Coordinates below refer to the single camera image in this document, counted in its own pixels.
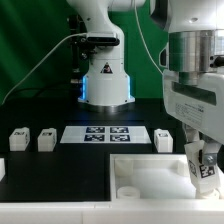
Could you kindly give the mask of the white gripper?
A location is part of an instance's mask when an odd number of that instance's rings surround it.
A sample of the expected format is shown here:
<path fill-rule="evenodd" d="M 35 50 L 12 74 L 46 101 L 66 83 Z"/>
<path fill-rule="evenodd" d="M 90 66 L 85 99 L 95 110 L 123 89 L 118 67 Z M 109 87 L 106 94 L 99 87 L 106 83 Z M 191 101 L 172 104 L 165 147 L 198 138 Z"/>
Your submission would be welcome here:
<path fill-rule="evenodd" d="M 224 75 L 204 73 L 197 86 L 190 86 L 178 82 L 177 72 L 165 70 L 163 99 L 167 113 L 183 122 L 187 143 L 197 140 L 196 130 L 202 133 L 200 163 L 216 165 L 221 144 L 224 145 Z"/>

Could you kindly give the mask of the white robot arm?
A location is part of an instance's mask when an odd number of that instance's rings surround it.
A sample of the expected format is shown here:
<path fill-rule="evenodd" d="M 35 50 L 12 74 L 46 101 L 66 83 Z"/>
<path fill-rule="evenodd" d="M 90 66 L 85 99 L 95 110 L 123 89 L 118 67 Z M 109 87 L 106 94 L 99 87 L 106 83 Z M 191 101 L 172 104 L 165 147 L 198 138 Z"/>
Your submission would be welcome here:
<path fill-rule="evenodd" d="M 168 32 L 160 53 L 166 111 L 187 130 L 203 134 L 199 161 L 214 165 L 224 145 L 224 0 L 67 0 L 87 29 L 81 45 L 89 70 L 80 101 L 95 108 L 134 101 L 124 71 L 124 34 L 108 13 L 146 1 L 151 19 Z"/>

